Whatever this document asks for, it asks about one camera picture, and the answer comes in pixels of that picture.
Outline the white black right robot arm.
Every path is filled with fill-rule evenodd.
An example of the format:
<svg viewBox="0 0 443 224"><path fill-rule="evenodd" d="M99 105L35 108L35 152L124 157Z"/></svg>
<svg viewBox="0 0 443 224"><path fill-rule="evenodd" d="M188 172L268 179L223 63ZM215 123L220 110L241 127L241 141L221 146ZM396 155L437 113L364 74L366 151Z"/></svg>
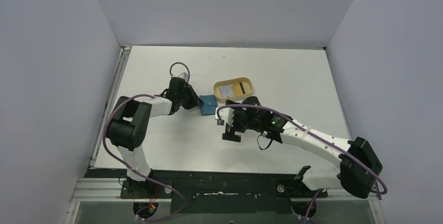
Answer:
<svg viewBox="0 0 443 224"><path fill-rule="evenodd" d="M248 97L242 103L228 100L216 109L215 119L219 125L225 126L224 140L240 142L239 133L255 131L271 142L299 147L329 162L330 168L306 165L299 171L294 191L300 196L330 188L342 188L362 199L371 193L387 193L387 186L379 176L382 163L364 138L351 140L328 135L260 105L256 96Z"/></svg>

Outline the teal leather card holder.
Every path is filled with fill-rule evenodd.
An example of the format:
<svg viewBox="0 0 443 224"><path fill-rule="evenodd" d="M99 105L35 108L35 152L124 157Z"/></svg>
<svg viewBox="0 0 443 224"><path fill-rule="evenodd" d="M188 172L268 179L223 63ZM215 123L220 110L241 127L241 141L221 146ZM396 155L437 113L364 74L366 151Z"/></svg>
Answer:
<svg viewBox="0 0 443 224"><path fill-rule="evenodd" d="M203 102L200 105L201 116L214 115L216 112L216 108L218 106L215 96L214 95L203 95L203 96L199 96L199 98Z"/></svg>

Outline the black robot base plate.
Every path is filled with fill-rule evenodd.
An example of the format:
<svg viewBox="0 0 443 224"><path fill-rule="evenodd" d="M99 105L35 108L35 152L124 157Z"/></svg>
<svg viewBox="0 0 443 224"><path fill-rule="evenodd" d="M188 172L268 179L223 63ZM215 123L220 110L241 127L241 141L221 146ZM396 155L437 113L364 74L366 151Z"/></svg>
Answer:
<svg viewBox="0 0 443 224"><path fill-rule="evenodd" d="M179 214L255 214L308 210L315 191L308 189L296 174L228 173L156 170L151 177L168 187L150 181L130 182L123 169L91 169L86 178L117 179L122 199L134 199L133 212L153 219L160 211L159 201L171 204L170 213ZM170 191L170 187L180 192Z"/></svg>

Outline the beige oval plastic tray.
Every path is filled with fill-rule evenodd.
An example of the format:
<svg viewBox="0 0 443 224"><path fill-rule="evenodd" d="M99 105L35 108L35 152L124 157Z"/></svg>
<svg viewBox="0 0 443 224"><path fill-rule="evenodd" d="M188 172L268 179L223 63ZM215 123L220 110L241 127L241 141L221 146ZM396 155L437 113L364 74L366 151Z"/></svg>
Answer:
<svg viewBox="0 0 443 224"><path fill-rule="evenodd" d="M242 100L252 96L253 93L253 84L246 77L218 81L213 86L213 94L219 103Z"/></svg>

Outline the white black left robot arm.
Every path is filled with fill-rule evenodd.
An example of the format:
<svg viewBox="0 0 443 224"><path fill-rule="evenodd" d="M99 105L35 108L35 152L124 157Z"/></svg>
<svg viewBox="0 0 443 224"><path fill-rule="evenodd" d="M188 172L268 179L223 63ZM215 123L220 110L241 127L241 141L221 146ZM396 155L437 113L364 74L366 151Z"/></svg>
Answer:
<svg viewBox="0 0 443 224"><path fill-rule="evenodd" d="M169 87L161 94L146 97L148 100L141 102L140 95L121 96L103 133L103 138L119 151L121 157L117 160L126 166L127 188L141 197L151 196L158 186L142 147L150 118L173 115L181 108L190 110L203 104L186 75L171 77Z"/></svg>

